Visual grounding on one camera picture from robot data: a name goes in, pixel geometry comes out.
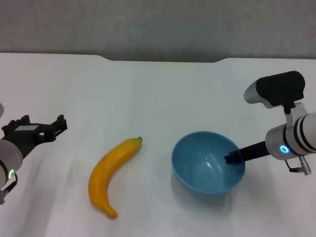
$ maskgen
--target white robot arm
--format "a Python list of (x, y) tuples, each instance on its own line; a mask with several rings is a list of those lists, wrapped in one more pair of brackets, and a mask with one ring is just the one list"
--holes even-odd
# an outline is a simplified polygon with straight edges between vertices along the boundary
[[(0, 117), (3, 114), (0, 103)], [(52, 124), (31, 123), (28, 115), (4, 126), (4, 137), (0, 139), (0, 205), (4, 197), (17, 185), (17, 170), (22, 166), (23, 159), (39, 144), (52, 142), (67, 129), (63, 115)], [(15, 177), (10, 185), (1, 190), (6, 183)]]
[[(296, 71), (256, 80), (245, 91), (244, 99), (250, 104), (263, 103), (268, 109), (283, 106), (286, 123), (268, 131), (264, 142), (242, 148), (225, 157), (227, 164), (238, 164), (251, 159), (272, 155), (285, 160), (290, 172), (311, 174), (305, 156), (316, 153), (316, 113), (309, 114), (302, 103), (305, 80)], [(299, 158), (301, 167), (291, 168), (287, 161)]]

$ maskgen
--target gray wall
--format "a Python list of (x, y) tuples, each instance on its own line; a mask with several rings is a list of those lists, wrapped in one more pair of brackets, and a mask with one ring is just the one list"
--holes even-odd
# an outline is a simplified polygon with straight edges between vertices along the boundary
[(315, 0), (0, 0), (1, 52), (316, 58)]

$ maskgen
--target bowl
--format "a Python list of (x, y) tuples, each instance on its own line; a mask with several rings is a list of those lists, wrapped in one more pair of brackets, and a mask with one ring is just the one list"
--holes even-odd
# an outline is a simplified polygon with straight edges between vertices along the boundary
[(224, 156), (238, 150), (227, 137), (208, 131), (193, 132), (174, 146), (171, 163), (183, 187), (196, 197), (224, 195), (235, 188), (245, 173), (245, 163), (228, 165)]

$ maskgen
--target toy banana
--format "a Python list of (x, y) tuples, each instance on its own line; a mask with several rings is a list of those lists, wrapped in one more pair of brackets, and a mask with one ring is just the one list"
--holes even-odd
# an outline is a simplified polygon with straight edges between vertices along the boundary
[(141, 137), (128, 139), (109, 151), (94, 167), (89, 180), (91, 203), (104, 211), (110, 218), (118, 213), (109, 205), (108, 184), (115, 171), (132, 158), (142, 146)]

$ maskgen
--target white table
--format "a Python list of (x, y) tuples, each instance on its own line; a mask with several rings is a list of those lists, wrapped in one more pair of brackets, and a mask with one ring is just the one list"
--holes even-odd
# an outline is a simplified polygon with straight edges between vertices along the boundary
[[(93, 55), (0, 54), (0, 126), (30, 115), (68, 130), (36, 147), (0, 206), (2, 237), (307, 237), (316, 232), (316, 174), (289, 173), (273, 157), (246, 164), (223, 201), (193, 199), (172, 174), (170, 155), (185, 134), (209, 130), (239, 147), (285, 123), (281, 108), (243, 100), (256, 79), (297, 70), (316, 111), (316, 61), (225, 59), (217, 63), (116, 62)], [(97, 161), (121, 141), (143, 148), (113, 177), (110, 220), (94, 209), (87, 183)], [(316, 172), (313, 155), (307, 160)]]

